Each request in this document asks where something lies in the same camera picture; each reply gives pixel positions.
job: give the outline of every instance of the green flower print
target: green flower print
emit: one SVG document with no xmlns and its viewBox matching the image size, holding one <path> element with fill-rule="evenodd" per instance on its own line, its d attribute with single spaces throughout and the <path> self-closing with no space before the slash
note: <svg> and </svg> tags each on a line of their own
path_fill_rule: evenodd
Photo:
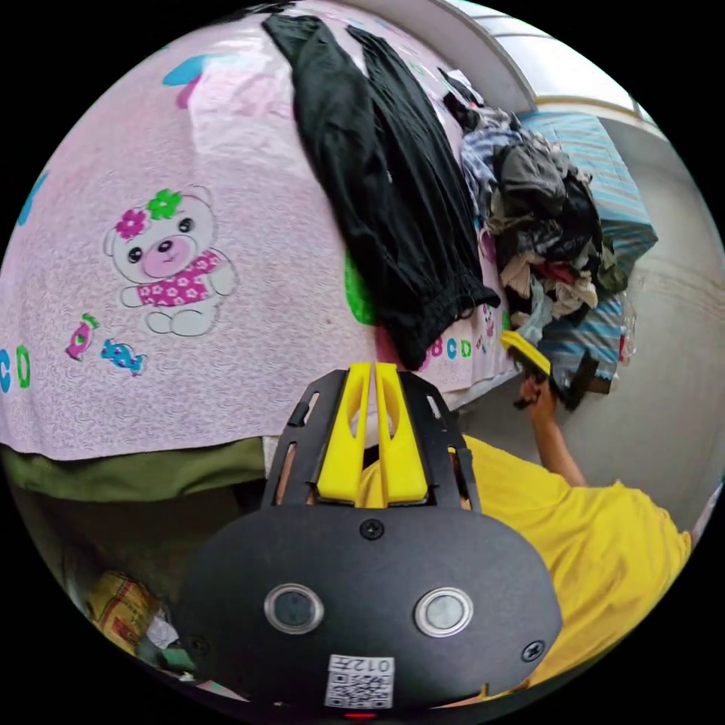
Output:
<svg viewBox="0 0 725 725">
<path fill-rule="evenodd" d="M 161 218 L 171 219 L 176 214 L 176 207 L 180 202 L 181 194 L 173 194 L 168 189 L 163 189 L 151 199 L 146 208 L 151 212 L 154 221 Z"/>
<path fill-rule="evenodd" d="M 345 253 L 345 295 L 353 317 L 361 325 L 374 325 L 375 310 L 370 293 L 349 252 Z"/>
</svg>

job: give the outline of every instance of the yellow t-shirt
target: yellow t-shirt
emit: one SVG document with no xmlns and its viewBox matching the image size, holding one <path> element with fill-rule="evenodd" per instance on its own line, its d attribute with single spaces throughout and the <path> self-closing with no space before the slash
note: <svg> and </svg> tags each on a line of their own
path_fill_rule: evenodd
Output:
<svg viewBox="0 0 725 725">
<path fill-rule="evenodd" d="M 583 664 L 631 631 L 682 570 L 692 549 L 669 514 L 620 482 L 572 488 L 561 476 L 466 437 L 482 512 L 537 550 L 557 592 L 562 631 L 533 686 Z M 381 485 L 379 466 L 363 485 Z"/>
</svg>

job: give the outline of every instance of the cartoon bear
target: cartoon bear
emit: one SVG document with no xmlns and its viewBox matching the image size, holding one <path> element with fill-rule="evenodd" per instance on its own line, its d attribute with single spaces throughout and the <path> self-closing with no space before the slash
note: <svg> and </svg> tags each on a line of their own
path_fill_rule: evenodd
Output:
<svg viewBox="0 0 725 725">
<path fill-rule="evenodd" d="M 213 247 L 215 236 L 203 187 L 164 189 L 145 207 L 126 211 L 103 246 L 121 276 L 133 283 L 121 291 L 122 304 L 147 308 L 145 322 L 152 332 L 204 335 L 238 283 L 229 259 Z"/>
</svg>

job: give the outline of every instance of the blue striped blanket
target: blue striped blanket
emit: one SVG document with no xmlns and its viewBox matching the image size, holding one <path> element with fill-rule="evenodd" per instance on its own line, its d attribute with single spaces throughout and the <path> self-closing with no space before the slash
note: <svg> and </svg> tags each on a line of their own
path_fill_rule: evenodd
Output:
<svg viewBox="0 0 725 725">
<path fill-rule="evenodd" d="M 520 116 L 524 127 L 559 143 L 571 160 L 591 174 L 591 192 L 611 239 L 618 265 L 630 275 L 634 263 L 657 242 L 637 186 L 612 139 L 596 116 L 585 113 L 535 112 Z M 556 366 L 574 370 L 585 350 L 599 360 L 598 375 L 611 380 L 619 361 L 622 300 L 600 297 L 599 305 L 579 324 L 557 320 L 544 330 L 538 348 Z"/>
</svg>

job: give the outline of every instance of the floor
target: floor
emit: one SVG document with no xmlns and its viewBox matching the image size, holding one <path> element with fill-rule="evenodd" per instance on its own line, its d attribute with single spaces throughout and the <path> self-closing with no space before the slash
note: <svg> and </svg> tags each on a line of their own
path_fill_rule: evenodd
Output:
<svg viewBox="0 0 725 725">
<path fill-rule="evenodd" d="M 619 478 L 689 529 L 725 468 L 723 255 L 694 187 L 654 166 L 630 171 L 660 237 L 631 278 L 637 351 L 615 391 L 589 395 L 561 424 L 593 485 Z M 462 425 L 538 461 L 526 416 L 511 406 L 518 384 L 474 403 Z"/>
</svg>

